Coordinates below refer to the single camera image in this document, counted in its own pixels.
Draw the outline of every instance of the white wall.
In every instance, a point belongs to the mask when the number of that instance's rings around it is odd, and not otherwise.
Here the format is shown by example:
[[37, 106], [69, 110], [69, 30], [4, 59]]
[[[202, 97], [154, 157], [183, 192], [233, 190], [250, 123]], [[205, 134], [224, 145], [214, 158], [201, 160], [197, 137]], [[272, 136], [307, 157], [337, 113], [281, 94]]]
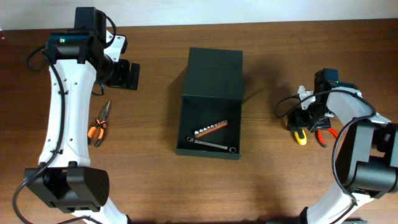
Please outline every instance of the white wall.
[[398, 0], [0, 0], [0, 28], [73, 27], [77, 6], [94, 6], [117, 26], [398, 17]]

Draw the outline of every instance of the wrench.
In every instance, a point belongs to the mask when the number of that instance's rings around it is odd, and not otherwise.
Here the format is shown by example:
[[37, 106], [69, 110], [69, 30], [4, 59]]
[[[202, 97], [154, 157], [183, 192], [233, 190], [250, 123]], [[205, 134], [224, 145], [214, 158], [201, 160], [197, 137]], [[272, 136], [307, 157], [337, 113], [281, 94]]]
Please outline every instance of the wrench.
[[235, 147], [230, 147], [228, 148], [228, 146], [221, 146], [219, 144], [214, 144], [214, 143], [209, 143], [209, 142], [203, 142], [203, 141], [199, 141], [199, 140], [195, 140], [191, 137], [187, 137], [187, 141], [188, 142], [193, 142], [195, 144], [201, 144], [204, 146], [211, 146], [211, 147], [217, 147], [219, 149], [224, 149], [224, 150], [228, 150], [229, 152], [236, 152], [236, 148]]

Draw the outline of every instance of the open black box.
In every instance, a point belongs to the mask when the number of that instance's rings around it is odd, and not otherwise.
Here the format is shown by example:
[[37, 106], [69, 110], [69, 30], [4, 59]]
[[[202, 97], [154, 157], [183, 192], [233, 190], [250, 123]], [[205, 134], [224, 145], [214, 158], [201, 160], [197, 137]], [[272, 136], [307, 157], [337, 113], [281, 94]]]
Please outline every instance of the open black box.
[[[241, 157], [243, 52], [191, 48], [182, 95], [182, 112], [176, 153], [222, 159]], [[235, 147], [236, 152], [188, 142], [194, 131], [228, 120], [228, 125], [200, 141]]]

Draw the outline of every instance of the red-handled pliers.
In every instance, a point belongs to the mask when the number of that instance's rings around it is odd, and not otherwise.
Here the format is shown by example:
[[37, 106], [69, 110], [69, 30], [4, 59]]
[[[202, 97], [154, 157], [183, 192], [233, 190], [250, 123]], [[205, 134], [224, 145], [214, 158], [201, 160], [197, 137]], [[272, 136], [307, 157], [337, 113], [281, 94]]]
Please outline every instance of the red-handled pliers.
[[[330, 134], [332, 134], [333, 137], [335, 137], [335, 139], [337, 139], [338, 133], [337, 133], [333, 128], [329, 128], [329, 129], [328, 129], [328, 132], [329, 132]], [[327, 147], [325, 140], [323, 140], [323, 138], [322, 138], [321, 129], [318, 129], [318, 130], [315, 132], [315, 137], [317, 138], [319, 144], [320, 144], [322, 147]]]
[[91, 138], [93, 137], [95, 130], [101, 126], [101, 132], [99, 133], [98, 140], [95, 142], [94, 146], [98, 147], [102, 143], [105, 135], [106, 129], [106, 115], [108, 115], [109, 106], [111, 105], [111, 101], [109, 100], [106, 104], [105, 108], [101, 112], [101, 116], [97, 119], [92, 127], [88, 130], [87, 134], [87, 143], [90, 144]]

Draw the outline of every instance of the wood grain surface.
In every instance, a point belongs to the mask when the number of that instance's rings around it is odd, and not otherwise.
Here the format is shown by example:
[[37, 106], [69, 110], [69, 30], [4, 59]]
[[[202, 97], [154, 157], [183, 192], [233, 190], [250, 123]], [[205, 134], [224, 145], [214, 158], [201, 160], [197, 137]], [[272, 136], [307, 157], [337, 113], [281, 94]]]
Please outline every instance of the wood grain surface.
[[[35, 167], [47, 132], [49, 72], [26, 57], [52, 30], [4, 31], [0, 40], [0, 223], [20, 223], [11, 198], [24, 169]], [[297, 216], [333, 184], [331, 148], [307, 132], [300, 146], [273, 114], [275, 103], [313, 75], [336, 68], [377, 111], [398, 123], [398, 20], [281, 22], [212, 26], [121, 27], [122, 58], [141, 65], [137, 91], [107, 88], [91, 97], [89, 122], [112, 101], [108, 135], [89, 147], [91, 166], [108, 172], [110, 197], [135, 222], [240, 222]], [[244, 51], [239, 161], [175, 154], [189, 47]], [[340, 130], [337, 119], [333, 125]], [[34, 223], [71, 218], [29, 190], [19, 197]], [[387, 194], [353, 218], [396, 223], [398, 195]]]

